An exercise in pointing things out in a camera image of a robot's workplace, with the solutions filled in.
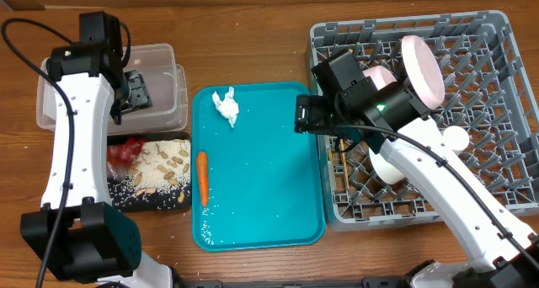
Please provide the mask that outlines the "red snack wrapper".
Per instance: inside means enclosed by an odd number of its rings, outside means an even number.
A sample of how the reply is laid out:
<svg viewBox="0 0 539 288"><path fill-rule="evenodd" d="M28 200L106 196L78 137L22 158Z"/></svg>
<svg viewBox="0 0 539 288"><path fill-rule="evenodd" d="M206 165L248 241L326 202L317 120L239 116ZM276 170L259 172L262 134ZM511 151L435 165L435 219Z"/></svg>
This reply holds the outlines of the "red snack wrapper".
<svg viewBox="0 0 539 288"><path fill-rule="evenodd" d="M142 151L146 141L130 137L126 142L107 146L106 174L108 180L121 181L128 173L133 161Z"/></svg>

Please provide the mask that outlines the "pink bowl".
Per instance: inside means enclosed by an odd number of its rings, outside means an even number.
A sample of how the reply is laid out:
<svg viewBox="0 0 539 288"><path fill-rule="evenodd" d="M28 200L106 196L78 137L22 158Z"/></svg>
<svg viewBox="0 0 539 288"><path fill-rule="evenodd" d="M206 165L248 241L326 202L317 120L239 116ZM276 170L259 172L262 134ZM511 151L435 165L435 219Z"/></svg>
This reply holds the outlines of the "pink bowl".
<svg viewBox="0 0 539 288"><path fill-rule="evenodd" d="M372 80L377 90L381 90L382 88L385 88L388 84L397 81L397 79L393 76L392 72L383 66L371 67L364 70L363 74Z"/></svg>

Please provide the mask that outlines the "white napkin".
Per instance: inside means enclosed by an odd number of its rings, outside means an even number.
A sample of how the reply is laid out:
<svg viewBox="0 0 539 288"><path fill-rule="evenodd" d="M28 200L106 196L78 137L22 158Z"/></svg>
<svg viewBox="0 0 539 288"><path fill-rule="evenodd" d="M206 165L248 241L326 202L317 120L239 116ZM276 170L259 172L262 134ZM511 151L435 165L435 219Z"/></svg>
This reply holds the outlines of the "white napkin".
<svg viewBox="0 0 539 288"><path fill-rule="evenodd" d="M228 91L224 95L224 99L220 99L219 94L215 91L211 98L216 107L216 110L228 120L229 125L234 128L237 116L239 114L239 105L234 99L235 89L229 87Z"/></svg>

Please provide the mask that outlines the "orange carrot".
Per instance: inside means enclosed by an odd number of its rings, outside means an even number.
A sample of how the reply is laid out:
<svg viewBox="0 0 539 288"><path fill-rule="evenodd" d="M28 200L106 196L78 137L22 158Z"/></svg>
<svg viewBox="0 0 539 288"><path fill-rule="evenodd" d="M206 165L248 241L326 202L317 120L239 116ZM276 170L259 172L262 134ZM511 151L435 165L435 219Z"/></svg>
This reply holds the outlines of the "orange carrot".
<svg viewBox="0 0 539 288"><path fill-rule="evenodd" d="M208 157L205 152L198 152L195 159L197 179L200 192L200 202L203 207L207 207L209 200L209 180L208 180Z"/></svg>

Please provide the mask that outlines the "small white bowl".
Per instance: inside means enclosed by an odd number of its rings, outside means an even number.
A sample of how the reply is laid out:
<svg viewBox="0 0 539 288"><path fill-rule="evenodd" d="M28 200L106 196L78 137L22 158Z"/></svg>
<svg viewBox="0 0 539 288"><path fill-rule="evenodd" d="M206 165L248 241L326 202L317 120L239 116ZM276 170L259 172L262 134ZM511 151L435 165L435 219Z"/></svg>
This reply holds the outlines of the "small white bowl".
<svg viewBox="0 0 539 288"><path fill-rule="evenodd" d="M396 184L405 179L405 176L388 163L381 154L376 154L369 149L368 156L376 175L386 184Z"/></svg>

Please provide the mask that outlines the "large white plate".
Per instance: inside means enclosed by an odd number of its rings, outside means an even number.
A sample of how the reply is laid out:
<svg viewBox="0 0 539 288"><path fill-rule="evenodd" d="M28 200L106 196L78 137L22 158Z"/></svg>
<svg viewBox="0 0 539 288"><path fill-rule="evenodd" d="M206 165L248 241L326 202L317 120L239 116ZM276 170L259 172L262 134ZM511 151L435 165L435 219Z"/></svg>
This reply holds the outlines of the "large white plate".
<svg viewBox="0 0 539 288"><path fill-rule="evenodd" d="M446 92L439 65L431 49L417 35L404 36L401 44L403 64L415 93L429 109L438 108Z"/></svg>

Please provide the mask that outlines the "white paper cup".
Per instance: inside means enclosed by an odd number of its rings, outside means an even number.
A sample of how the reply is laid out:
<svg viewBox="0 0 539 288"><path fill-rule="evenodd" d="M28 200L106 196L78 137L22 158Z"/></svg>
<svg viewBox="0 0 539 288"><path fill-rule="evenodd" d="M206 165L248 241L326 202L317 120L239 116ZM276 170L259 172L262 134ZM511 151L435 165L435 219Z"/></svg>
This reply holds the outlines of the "white paper cup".
<svg viewBox="0 0 539 288"><path fill-rule="evenodd" d="M443 143L449 147L456 155L463 153L469 145L469 135L460 126L448 126L441 131Z"/></svg>

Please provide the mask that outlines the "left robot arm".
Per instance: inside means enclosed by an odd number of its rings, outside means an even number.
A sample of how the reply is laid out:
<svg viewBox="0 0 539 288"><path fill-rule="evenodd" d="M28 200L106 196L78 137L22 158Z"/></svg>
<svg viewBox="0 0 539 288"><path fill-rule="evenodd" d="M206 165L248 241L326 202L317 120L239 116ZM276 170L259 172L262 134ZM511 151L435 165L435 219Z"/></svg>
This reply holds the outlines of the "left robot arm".
<svg viewBox="0 0 539 288"><path fill-rule="evenodd" d="M104 12L79 17L79 41L55 48L39 74L56 96L51 173L40 209L20 232L40 272L100 287L182 284L172 267L143 252L137 224L112 206L107 184L109 123L151 106L140 73L128 71L131 37Z"/></svg>

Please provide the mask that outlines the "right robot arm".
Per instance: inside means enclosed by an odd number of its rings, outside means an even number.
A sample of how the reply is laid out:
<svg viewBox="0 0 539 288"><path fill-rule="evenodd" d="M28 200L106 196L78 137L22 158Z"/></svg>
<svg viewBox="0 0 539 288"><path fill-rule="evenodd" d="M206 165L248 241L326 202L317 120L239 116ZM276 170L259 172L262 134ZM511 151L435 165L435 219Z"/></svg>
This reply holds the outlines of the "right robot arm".
<svg viewBox="0 0 539 288"><path fill-rule="evenodd" d="M450 228L467 257L418 266L403 287L535 287L538 237L508 212L448 147L430 111L445 90L430 49L403 50L409 85L384 67L364 70L349 51L312 69L320 95L296 101L298 132L364 142L401 172Z"/></svg>

